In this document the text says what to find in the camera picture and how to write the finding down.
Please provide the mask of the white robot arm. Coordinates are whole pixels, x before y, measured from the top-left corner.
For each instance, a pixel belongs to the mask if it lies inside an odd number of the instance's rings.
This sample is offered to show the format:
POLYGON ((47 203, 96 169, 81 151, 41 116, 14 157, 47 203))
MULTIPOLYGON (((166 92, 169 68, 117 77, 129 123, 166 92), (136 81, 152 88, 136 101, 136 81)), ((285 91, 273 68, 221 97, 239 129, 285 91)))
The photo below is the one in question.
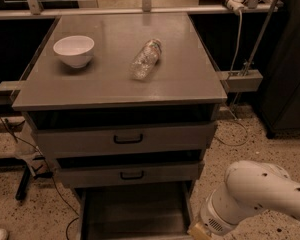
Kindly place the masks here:
POLYGON ((190 224, 194 240, 212 240, 233 231, 241 221, 272 210, 300 222, 300 183, 271 163, 238 161, 225 171, 224 180, 203 202, 190 224))

